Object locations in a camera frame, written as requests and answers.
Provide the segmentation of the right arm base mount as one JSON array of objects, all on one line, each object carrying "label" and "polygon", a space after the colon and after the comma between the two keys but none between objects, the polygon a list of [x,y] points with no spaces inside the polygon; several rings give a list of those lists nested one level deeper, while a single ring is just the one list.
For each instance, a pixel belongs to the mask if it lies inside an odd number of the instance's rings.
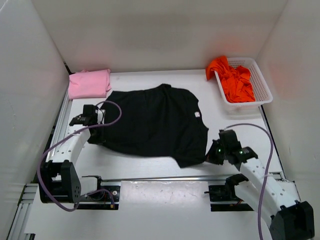
[{"label": "right arm base mount", "polygon": [[253,209],[232,195],[225,185],[209,185],[204,194],[209,197],[211,212],[252,212]]}]

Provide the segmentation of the pink t-shirt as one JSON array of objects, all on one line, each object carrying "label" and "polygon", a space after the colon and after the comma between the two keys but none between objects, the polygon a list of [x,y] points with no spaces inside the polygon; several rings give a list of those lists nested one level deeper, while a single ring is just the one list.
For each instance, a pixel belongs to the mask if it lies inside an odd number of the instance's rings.
[{"label": "pink t-shirt", "polygon": [[83,70],[69,76],[68,97],[70,100],[82,98],[104,98],[111,90],[109,69]]}]

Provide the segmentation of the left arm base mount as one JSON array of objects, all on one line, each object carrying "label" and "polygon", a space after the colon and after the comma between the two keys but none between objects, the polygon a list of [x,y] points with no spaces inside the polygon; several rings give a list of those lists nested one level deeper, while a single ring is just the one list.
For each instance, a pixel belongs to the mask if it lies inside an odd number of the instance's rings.
[{"label": "left arm base mount", "polygon": [[103,210],[116,211],[119,209],[121,196],[121,183],[102,181],[98,187],[106,191],[100,191],[91,195],[83,196],[78,205],[78,210]]}]

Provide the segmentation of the black t-shirt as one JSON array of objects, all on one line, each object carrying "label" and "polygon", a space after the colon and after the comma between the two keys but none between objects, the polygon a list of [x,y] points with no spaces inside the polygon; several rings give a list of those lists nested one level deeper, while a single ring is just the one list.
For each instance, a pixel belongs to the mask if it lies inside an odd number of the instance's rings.
[{"label": "black t-shirt", "polygon": [[171,157],[180,168],[206,160],[208,128],[199,100],[189,90],[161,84],[155,88],[113,91],[101,106],[106,111],[104,146],[140,157]]}]

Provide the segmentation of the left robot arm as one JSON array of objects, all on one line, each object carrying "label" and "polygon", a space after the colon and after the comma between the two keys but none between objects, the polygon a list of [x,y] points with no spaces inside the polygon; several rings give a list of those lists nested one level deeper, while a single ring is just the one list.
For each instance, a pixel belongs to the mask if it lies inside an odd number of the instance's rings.
[{"label": "left robot arm", "polygon": [[102,136],[99,128],[77,131],[87,126],[102,124],[104,117],[104,110],[95,105],[84,105],[82,114],[75,116],[67,127],[67,140],[59,144],[53,156],[41,165],[42,181],[58,202],[77,203],[86,194],[93,200],[103,198],[105,188],[100,184],[100,177],[79,177],[75,165],[88,140],[98,140]]}]

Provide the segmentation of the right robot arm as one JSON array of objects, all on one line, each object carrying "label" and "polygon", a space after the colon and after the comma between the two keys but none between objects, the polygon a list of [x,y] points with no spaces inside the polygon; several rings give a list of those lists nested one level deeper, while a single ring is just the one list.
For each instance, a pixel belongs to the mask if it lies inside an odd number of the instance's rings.
[{"label": "right robot arm", "polygon": [[273,240],[310,240],[315,236],[313,207],[285,190],[253,149],[241,145],[234,130],[220,130],[207,160],[216,165],[228,161],[238,170],[238,174],[225,180],[222,193],[212,188],[207,193],[229,201],[243,201],[253,209],[258,215],[259,237],[263,237],[262,222]]}]

